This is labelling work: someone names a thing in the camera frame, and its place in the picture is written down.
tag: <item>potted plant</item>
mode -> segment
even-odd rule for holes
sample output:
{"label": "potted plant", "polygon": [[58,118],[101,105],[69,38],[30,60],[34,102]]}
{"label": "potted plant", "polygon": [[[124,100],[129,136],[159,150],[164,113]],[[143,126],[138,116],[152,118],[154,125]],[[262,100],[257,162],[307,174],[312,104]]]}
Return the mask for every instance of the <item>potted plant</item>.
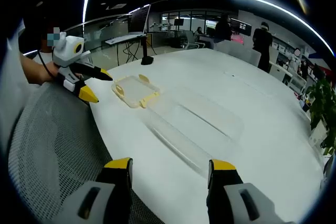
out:
{"label": "potted plant", "polygon": [[311,129],[315,129],[320,121],[327,130],[327,137],[321,143],[325,148],[324,155],[333,154],[336,139],[336,94],[326,79],[319,80],[306,91],[314,102],[310,106]]}

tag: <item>floor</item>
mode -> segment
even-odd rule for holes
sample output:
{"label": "floor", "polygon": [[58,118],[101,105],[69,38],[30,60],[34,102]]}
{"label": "floor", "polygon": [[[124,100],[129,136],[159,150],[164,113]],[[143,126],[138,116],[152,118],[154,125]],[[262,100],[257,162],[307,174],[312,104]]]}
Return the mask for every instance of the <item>floor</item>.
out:
{"label": "floor", "polygon": [[[141,59],[143,57],[143,49],[140,46],[136,51],[137,47],[138,44],[133,44],[129,50],[132,54],[137,52],[135,57]],[[118,66],[118,58],[119,58],[119,65],[131,62],[132,60],[136,60],[135,58],[130,57],[129,60],[127,61],[129,55],[126,54],[126,52],[128,52],[126,48],[127,48],[126,44],[118,45],[118,57],[117,57],[117,46],[98,48],[91,52],[92,63],[97,67],[109,70]],[[180,50],[183,50],[183,48],[172,48],[170,46],[154,48],[154,51],[157,55]],[[154,56],[155,55],[154,51],[153,48],[147,47],[148,56]]]}

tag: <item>gray mesh fabric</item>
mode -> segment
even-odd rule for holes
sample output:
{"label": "gray mesh fabric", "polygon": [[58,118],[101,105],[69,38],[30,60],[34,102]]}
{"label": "gray mesh fabric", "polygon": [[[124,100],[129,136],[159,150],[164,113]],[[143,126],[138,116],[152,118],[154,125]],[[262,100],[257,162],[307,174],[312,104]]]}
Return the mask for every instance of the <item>gray mesh fabric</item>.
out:
{"label": "gray mesh fabric", "polygon": [[[29,98],[15,127],[8,169],[28,208],[46,221],[68,195],[96,180],[110,160],[89,106],[45,83]],[[130,223],[161,223],[134,192],[132,198]]]}

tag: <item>human hand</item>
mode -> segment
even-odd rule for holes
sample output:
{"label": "human hand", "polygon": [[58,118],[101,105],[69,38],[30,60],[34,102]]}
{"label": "human hand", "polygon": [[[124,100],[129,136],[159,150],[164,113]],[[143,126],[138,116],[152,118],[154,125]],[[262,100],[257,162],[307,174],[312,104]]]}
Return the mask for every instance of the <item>human hand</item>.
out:
{"label": "human hand", "polygon": [[[51,61],[46,64],[47,69],[49,72],[54,76],[57,77],[58,74],[58,67]],[[47,72],[45,67],[43,65],[40,65],[40,71],[39,71],[39,76],[40,76],[40,83],[44,83],[46,81],[53,81],[53,77],[50,76],[50,74]]]}

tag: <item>black stand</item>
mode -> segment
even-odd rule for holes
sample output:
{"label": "black stand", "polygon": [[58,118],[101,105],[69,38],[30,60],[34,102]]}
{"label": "black stand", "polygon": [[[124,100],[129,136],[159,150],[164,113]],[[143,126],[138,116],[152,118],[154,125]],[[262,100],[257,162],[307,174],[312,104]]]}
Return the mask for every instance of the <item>black stand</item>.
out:
{"label": "black stand", "polygon": [[142,57],[142,60],[141,60],[141,65],[150,65],[150,64],[153,63],[153,60],[154,60],[153,57],[150,57],[150,56],[147,55],[146,39],[147,38],[145,36],[140,39],[142,49],[143,49],[143,57]]}

